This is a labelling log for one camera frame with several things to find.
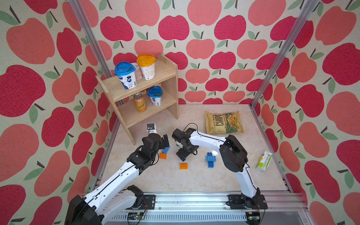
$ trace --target floor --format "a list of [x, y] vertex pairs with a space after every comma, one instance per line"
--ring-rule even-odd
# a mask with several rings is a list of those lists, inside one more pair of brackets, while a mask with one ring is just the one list
[[128, 183], [136, 185], [144, 192], [211, 192], [211, 191], [236, 191], [240, 185], [234, 172], [228, 170], [220, 154], [217, 155], [214, 168], [208, 168], [205, 156], [209, 149], [199, 147], [198, 155], [189, 155], [185, 163], [187, 170], [180, 170], [182, 161], [176, 155], [179, 147], [171, 138], [172, 132], [178, 128], [183, 130], [188, 123], [196, 123], [200, 132], [206, 133], [205, 111], [211, 113], [226, 113], [239, 111], [244, 133], [231, 133], [234, 135], [248, 152], [248, 164], [253, 182], [260, 190], [287, 190], [281, 175], [272, 160], [267, 170], [263, 173], [255, 169], [256, 164], [265, 150], [268, 148], [255, 122], [248, 105], [179, 105], [179, 119], [176, 120], [168, 110], [163, 110], [144, 121], [129, 128], [136, 145], [133, 145], [120, 126], [109, 160], [107, 162], [102, 183], [111, 177], [127, 157], [142, 144], [141, 139], [147, 136], [147, 124], [155, 123], [159, 135], [168, 134], [170, 150], [167, 159], [159, 159], [159, 162], [147, 168], [139, 177]]

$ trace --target chips bag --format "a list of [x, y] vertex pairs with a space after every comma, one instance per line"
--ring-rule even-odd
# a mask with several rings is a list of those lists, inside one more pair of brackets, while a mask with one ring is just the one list
[[239, 111], [224, 114], [211, 114], [206, 111], [205, 119], [208, 134], [244, 132], [241, 126]]

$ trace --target yogurt cup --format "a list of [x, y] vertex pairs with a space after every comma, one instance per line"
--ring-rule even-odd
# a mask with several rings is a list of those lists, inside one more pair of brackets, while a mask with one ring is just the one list
[[140, 66], [145, 80], [151, 80], [155, 76], [155, 57], [150, 54], [138, 55], [136, 60]]
[[125, 89], [136, 87], [135, 67], [128, 62], [119, 62], [115, 67], [117, 75]]
[[148, 96], [151, 99], [153, 105], [160, 106], [161, 105], [161, 96], [162, 89], [159, 86], [152, 87], [148, 90]]

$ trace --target orange can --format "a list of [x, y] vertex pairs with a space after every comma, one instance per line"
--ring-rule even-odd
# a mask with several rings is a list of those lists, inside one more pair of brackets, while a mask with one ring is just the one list
[[136, 109], [139, 112], [146, 111], [146, 102], [145, 102], [144, 96], [142, 94], [134, 95], [134, 103], [135, 103]]

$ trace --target small box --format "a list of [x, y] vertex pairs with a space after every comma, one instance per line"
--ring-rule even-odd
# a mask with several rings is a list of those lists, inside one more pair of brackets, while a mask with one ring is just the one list
[[256, 169], [260, 172], [264, 172], [270, 164], [273, 154], [265, 151], [264, 154], [260, 157], [259, 163], [256, 166]]

